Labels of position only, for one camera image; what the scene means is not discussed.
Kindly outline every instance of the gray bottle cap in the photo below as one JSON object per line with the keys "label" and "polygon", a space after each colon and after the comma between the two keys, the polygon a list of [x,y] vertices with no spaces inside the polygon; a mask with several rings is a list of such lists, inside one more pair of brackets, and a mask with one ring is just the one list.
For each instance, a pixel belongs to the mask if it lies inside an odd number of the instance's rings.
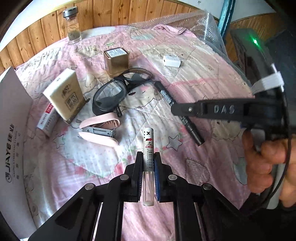
{"label": "gray bottle cap", "polygon": [[75,16],[78,13],[78,7],[70,7],[63,11],[63,18],[69,18],[71,16]]}

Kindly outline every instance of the pink quilt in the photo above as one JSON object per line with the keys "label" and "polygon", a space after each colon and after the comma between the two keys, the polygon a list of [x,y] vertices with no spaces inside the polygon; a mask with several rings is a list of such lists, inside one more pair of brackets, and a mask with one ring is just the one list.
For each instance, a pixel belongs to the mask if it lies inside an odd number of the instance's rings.
{"label": "pink quilt", "polygon": [[[155,151],[173,173],[193,184],[211,183],[239,208],[250,193],[240,177],[244,154],[239,124],[192,118],[205,138],[198,147],[151,84],[139,86],[133,90],[135,94],[121,102],[118,147],[78,138],[80,122],[94,116],[94,93],[110,80],[102,52],[114,47],[128,50],[130,66],[151,71],[179,102],[251,96],[233,68],[186,29],[121,27],[74,45],[61,40],[49,46],[16,71],[34,100],[23,159],[25,188],[36,226],[86,183],[100,185],[122,174],[126,165],[135,161],[137,151],[142,151],[146,127],[154,129]],[[163,55],[178,56],[182,60],[180,68],[164,67]],[[59,120],[51,137],[46,138],[36,128],[48,103],[42,92],[65,68],[76,70],[82,91],[91,101],[70,125]],[[153,207],[144,207],[141,202],[125,203],[122,240],[174,240],[172,203],[155,202]]]}

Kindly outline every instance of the glass bottle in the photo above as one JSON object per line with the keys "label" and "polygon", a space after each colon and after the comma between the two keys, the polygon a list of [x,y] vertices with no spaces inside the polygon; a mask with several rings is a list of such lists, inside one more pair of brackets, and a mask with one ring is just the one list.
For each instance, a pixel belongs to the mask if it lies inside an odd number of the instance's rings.
{"label": "glass bottle", "polygon": [[75,44],[81,40],[81,32],[77,19],[78,7],[67,8],[63,11],[63,18],[66,20],[66,33],[69,44]]}

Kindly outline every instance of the white cable tie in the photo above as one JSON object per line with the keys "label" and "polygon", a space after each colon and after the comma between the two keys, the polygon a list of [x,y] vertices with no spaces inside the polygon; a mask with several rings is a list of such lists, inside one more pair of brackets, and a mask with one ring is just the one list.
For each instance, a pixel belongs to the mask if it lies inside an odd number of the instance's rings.
{"label": "white cable tie", "polygon": [[255,95],[259,92],[270,90],[276,87],[280,87],[284,85],[284,80],[281,76],[280,72],[276,72],[269,76],[262,78],[255,82],[252,86],[252,95]]}

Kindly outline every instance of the safety glasses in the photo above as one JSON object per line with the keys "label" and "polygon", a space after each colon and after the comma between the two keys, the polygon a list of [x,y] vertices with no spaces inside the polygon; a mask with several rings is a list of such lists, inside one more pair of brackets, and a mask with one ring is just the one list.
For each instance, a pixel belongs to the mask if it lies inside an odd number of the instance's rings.
{"label": "safety glasses", "polygon": [[131,68],[114,77],[103,85],[94,95],[92,111],[95,115],[102,115],[116,110],[117,116],[122,113],[119,103],[137,86],[152,82],[152,73],[141,68]]}

